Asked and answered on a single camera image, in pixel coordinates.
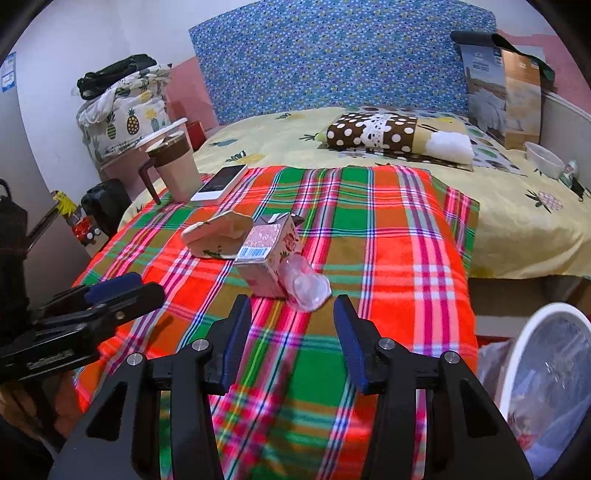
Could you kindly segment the left hand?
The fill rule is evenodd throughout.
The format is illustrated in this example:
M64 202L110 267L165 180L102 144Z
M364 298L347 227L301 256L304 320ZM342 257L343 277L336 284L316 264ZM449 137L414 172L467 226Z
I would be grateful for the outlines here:
M43 400L51 402L56 414L54 428L64 437L70 436L83 415L73 378L73 372L48 378L50 395L41 394ZM39 440L41 433L38 406L39 403L19 386L1 386L1 417L34 440Z

